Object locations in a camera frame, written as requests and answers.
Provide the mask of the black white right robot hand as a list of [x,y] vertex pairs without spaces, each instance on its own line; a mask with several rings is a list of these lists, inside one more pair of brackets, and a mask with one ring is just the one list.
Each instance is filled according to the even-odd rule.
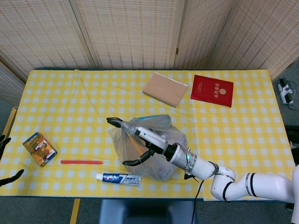
[[143,126],[134,126],[128,122],[116,118],[110,117],[106,118],[107,122],[117,128],[124,128],[126,132],[131,135],[136,135],[145,142],[145,147],[148,149],[144,154],[140,156],[139,159],[133,161],[123,161],[122,164],[125,166],[138,166],[153,156],[155,153],[164,154],[168,148],[168,141],[164,137],[161,137],[157,133]]

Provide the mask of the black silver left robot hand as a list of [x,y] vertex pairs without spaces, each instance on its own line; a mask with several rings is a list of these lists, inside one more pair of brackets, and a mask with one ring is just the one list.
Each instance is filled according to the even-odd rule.
[[[6,138],[5,135],[0,136],[0,158],[2,158],[2,156],[4,154],[5,147],[10,142],[10,140],[11,140],[11,138]],[[24,173],[24,169],[20,169],[14,176],[1,179],[0,186],[2,187],[4,185],[7,185],[9,183],[16,181],[17,179],[19,179],[22,176],[23,173]]]

